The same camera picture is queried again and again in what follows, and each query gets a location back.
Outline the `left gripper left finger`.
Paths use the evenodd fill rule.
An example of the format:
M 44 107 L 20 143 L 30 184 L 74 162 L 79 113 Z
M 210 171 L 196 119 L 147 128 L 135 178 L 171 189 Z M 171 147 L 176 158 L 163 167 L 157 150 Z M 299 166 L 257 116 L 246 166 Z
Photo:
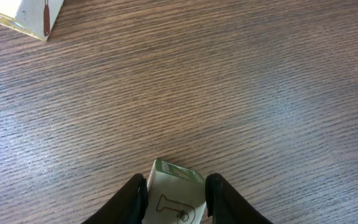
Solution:
M 142 224 L 148 202 L 147 180 L 135 174 L 83 224 Z

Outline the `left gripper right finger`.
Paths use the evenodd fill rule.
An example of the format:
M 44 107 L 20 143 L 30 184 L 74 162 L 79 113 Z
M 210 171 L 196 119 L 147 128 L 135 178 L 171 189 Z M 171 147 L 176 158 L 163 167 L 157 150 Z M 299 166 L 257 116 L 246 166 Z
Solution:
M 272 224 L 219 173 L 207 176 L 205 198 L 213 224 Z

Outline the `red edged wooden block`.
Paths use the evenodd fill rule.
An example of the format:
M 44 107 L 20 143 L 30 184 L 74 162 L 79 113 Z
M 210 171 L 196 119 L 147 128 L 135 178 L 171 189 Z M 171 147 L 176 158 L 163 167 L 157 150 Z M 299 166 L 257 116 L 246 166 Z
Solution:
M 200 224 L 206 208 L 205 178 L 197 171 L 154 160 L 147 181 L 144 224 Z

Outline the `blue edged picture block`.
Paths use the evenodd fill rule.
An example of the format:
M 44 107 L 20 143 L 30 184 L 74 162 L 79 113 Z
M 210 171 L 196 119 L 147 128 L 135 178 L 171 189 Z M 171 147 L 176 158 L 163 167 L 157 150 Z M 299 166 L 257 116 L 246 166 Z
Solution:
M 0 0 L 0 25 L 46 41 L 63 0 Z

